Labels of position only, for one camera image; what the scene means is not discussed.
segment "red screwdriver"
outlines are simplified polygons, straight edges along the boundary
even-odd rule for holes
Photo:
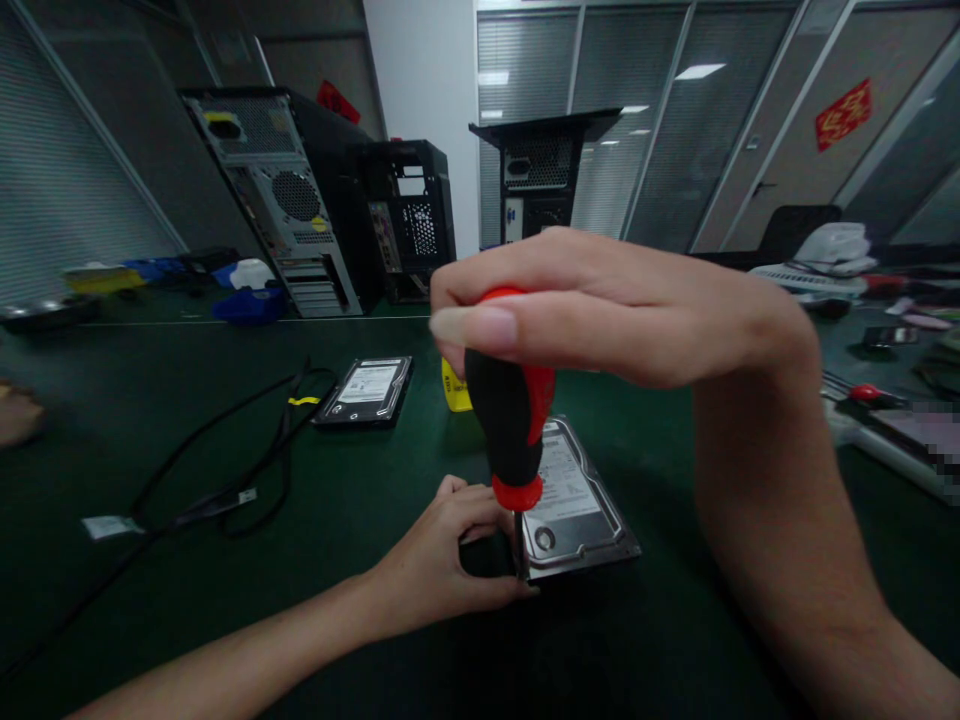
[[[522,295],[511,288],[492,290],[480,302]],[[513,512],[517,576],[526,579],[523,513],[543,494],[539,475],[543,425],[550,414],[556,371],[517,365],[468,349],[464,357],[470,401],[484,435],[497,501]]]

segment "green work table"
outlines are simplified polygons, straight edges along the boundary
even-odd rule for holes
[[[296,372],[307,355],[339,373],[354,358],[385,355],[412,355],[415,369],[395,429],[305,430],[294,445],[292,494],[272,524],[243,540],[224,539],[207,524],[160,541],[0,686],[0,717],[60,716],[362,572],[410,527],[445,473],[488,481],[479,425],[472,413],[448,411],[424,318],[379,314],[249,329],[151,321],[3,336],[0,376],[33,387],[49,411],[42,437],[0,454],[4,662],[136,542],[94,544],[80,518],[124,514],[148,475],[201,423]],[[150,516],[168,518],[249,467],[270,441],[282,402],[279,391],[200,441],[160,488]],[[541,597],[504,611],[365,648],[308,679],[267,716],[807,712],[725,590],[700,535],[690,393],[564,372],[554,409],[570,419],[643,555],[557,579]],[[840,463],[890,605],[960,671],[956,511],[857,450],[842,449]],[[278,469],[257,487],[262,500],[242,512],[255,514],[276,497]],[[478,567],[505,562],[502,542],[469,553]]]

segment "hand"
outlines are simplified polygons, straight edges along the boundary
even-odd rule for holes
[[[458,307],[498,287],[528,294]],[[646,387],[819,356],[806,315],[770,281],[569,228],[440,268],[431,304],[430,327],[460,377],[464,346]]]
[[[33,437],[40,430],[43,414],[32,392],[0,380],[0,450]]]
[[[437,496],[397,545],[365,576],[380,638],[469,612],[496,610],[538,590],[515,577],[477,578],[460,564],[460,543],[513,532],[493,489],[447,475]]]

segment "hard drive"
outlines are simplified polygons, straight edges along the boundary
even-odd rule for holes
[[[321,430],[391,428],[413,374],[413,358],[354,360],[343,381],[311,422]]]
[[[523,515],[530,580],[640,555],[640,545],[607,494],[563,415],[543,427],[543,496]]]

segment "forearm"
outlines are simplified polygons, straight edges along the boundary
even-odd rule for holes
[[[376,639],[364,576],[205,645],[95,701],[77,718],[255,717],[294,685]]]
[[[751,622],[819,711],[956,717],[958,682],[891,615],[819,398],[815,343],[695,388],[704,533]]]

